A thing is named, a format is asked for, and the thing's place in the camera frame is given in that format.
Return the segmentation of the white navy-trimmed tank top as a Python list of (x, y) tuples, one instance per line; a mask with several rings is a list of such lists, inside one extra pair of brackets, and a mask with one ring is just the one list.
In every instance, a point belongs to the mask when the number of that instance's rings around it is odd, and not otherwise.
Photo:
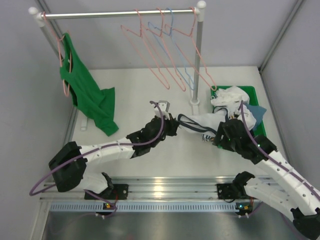
[(227, 120), (237, 119), (242, 120), (241, 113), (244, 113), (246, 125), (249, 130), (252, 130), (256, 123), (256, 119), (252, 113), (247, 109), (246, 105), (243, 105), (243, 110), (240, 110), (240, 106), (234, 113), (227, 113), (224, 110), (219, 110), (212, 113), (204, 113), (200, 115), (186, 116), (182, 113), (177, 115), (176, 120), (179, 122), (179, 127), (186, 130), (189, 133), (202, 134), (202, 140), (205, 142), (212, 142), (216, 136), (220, 122), (226, 122)]

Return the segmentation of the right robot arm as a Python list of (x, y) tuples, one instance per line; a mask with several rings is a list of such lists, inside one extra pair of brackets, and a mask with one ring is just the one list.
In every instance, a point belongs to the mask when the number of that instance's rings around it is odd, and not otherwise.
[(286, 216), (304, 237), (319, 238), (320, 191), (289, 164), (266, 136), (254, 136), (241, 120), (231, 119), (219, 124), (213, 143), (249, 160), (282, 188), (273, 188), (243, 171), (231, 183), (218, 185), (219, 199), (258, 199)]

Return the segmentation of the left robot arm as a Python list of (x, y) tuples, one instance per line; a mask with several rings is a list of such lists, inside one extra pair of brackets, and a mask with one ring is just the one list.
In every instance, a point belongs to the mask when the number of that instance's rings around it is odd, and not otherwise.
[(101, 169), (102, 165), (148, 154), (167, 136), (176, 136), (179, 125), (172, 115), (165, 118), (156, 116), (144, 128), (117, 141), (83, 146), (75, 141), (65, 144), (48, 164), (57, 190), (64, 193), (84, 189), (103, 199), (109, 198), (114, 186), (108, 174)]

